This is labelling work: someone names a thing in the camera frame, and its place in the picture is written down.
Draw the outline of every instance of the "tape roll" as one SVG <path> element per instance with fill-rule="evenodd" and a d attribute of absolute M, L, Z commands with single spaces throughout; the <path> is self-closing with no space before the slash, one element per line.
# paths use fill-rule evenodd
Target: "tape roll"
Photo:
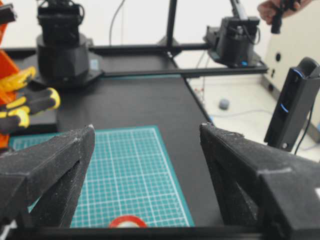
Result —
<path fill-rule="evenodd" d="M 126 215 L 113 220 L 109 228 L 146 228 L 147 225 L 137 216 Z"/>

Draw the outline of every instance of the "green cutting mat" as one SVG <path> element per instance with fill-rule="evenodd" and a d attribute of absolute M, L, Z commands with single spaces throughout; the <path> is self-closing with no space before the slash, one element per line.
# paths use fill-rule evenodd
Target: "green cutting mat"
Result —
<path fill-rule="evenodd" d="M 10 146 L 21 150 L 55 135 L 12 137 Z M 194 225 L 156 126 L 95 132 L 71 227 L 106 227 L 123 215 L 138 216 L 149 227 Z"/>

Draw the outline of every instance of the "cable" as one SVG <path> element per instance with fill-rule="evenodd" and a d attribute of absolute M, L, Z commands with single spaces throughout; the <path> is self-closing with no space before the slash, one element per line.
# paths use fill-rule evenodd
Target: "cable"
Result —
<path fill-rule="evenodd" d="M 309 150 L 315 149 L 315 148 L 317 148 L 317 147 L 320 147 L 320 143 L 317 143 L 317 144 L 315 144 L 315 145 L 312 145 L 312 146 L 309 146 L 309 147 L 306 147 L 306 148 L 302 148 L 302 147 L 300 147 L 300 150 L 302 150 L 302 151 L 306 152 L 306 151 L 309 151 Z"/>
<path fill-rule="evenodd" d="M 307 123 L 307 125 L 306 125 L 306 127 L 305 127 L 305 130 L 304 130 L 304 133 L 303 133 L 303 135 L 302 135 L 302 137 L 301 137 L 301 140 L 299 141 L 298 145 L 296 146 L 294 155 L 297 155 L 297 152 L 298 152 L 298 150 L 299 150 L 299 147 L 300 147 L 302 141 L 304 140 L 305 136 L 307 135 L 307 131 L 308 131 L 308 128 L 309 128 L 310 123 L 311 123 L 312 113 L 314 112 L 314 106 L 315 106 L 315 103 L 313 102 L 312 107 L 311 107 L 311 109 L 310 109 L 310 115 L 309 115 L 308 123 Z"/>
<path fill-rule="evenodd" d="M 210 56 L 208 55 L 204 68 L 208 68 L 209 61 L 210 61 Z M 206 77 L 204 76 L 202 79 L 202 103 L 203 104 L 205 104 L 205 87 L 206 87 Z"/>
<path fill-rule="evenodd" d="M 202 59 L 204 59 L 205 53 L 206 53 L 206 50 L 203 51 L 201 57 L 199 58 L 199 61 L 198 61 L 198 63 L 197 63 L 196 66 L 195 66 L 196 69 L 200 66 L 200 64 L 201 64 L 201 62 L 202 62 Z"/>
<path fill-rule="evenodd" d="M 265 114 L 273 115 L 273 113 L 270 111 L 263 110 L 263 109 L 255 109 L 255 110 L 249 110 L 249 111 L 244 111 L 244 112 L 239 112 L 239 113 L 234 113 L 234 114 L 229 114 L 229 115 L 217 115 L 216 114 L 216 115 L 210 115 L 210 116 L 223 119 L 223 118 L 234 118 L 234 117 L 247 115 L 247 114 L 254 114 L 254 113 L 265 113 Z"/>
<path fill-rule="evenodd" d="M 250 33 L 248 32 L 248 29 L 245 25 L 242 25 L 242 28 L 247 36 L 247 38 L 249 39 L 250 43 L 252 43 L 253 45 L 258 45 L 260 43 L 260 40 L 261 40 L 261 30 L 259 27 L 256 27 L 257 29 L 257 33 L 258 33 L 258 40 L 255 42 L 253 41 L 253 39 L 251 38 L 250 36 Z"/>
<path fill-rule="evenodd" d="M 122 6 L 124 5 L 126 0 L 122 0 L 122 2 L 120 3 L 120 5 L 118 6 L 118 8 L 116 9 L 113 17 L 112 17 L 112 21 L 111 21 L 111 24 L 110 24 L 110 30 L 109 30 L 109 45 L 111 46 L 112 45 L 112 29 L 114 27 L 114 23 L 115 23 L 115 20 L 116 20 L 116 17 L 120 11 L 120 9 L 122 8 Z"/>

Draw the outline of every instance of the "black metal frame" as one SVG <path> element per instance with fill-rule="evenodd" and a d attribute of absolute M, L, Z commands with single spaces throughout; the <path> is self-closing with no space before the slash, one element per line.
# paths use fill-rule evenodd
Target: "black metal frame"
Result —
<path fill-rule="evenodd" d="M 171 60 L 182 51 L 209 50 L 210 46 L 207 43 L 187 43 L 175 44 L 174 28 L 176 20 L 177 0 L 170 0 L 168 11 L 168 22 L 166 35 L 163 38 L 165 41 L 158 44 L 145 45 L 113 45 L 113 46 L 91 46 L 89 51 L 101 55 L 132 55 L 132 54 L 165 54 Z M 12 58 L 23 59 L 36 54 L 35 48 L 8 48 L 8 55 Z M 165 69 L 165 70 L 150 70 L 150 71 L 122 71 L 105 73 L 106 77 L 120 76 L 141 76 L 141 75 L 175 75 L 179 74 L 184 78 L 199 78 L 204 76 L 228 76 L 228 75 L 250 75 L 250 74 L 265 74 L 268 67 L 260 61 L 255 67 L 213 67 L 213 68 L 187 68 L 187 69 Z"/>

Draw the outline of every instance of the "human hand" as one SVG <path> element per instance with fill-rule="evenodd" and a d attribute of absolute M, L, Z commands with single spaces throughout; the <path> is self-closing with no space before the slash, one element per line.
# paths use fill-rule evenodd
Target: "human hand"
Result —
<path fill-rule="evenodd" d="M 281 2 L 282 0 L 267 0 L 258 6 L 260 17 L 265 20 L 268 25 L 272 24 L 273 18 L 277 13 L 277 8 L 280 7 Z M 301 5 L 305 5 L 309 2 L 311 2 L 311 0 L 301 1 Z M 295 2 L 294 8 L 298 10 L 301 8 L 301 5 L 298 2 Z M 294 11 L 288 10 L 283 14 L 283 17 L 288 17 L 294 13 Z"/>

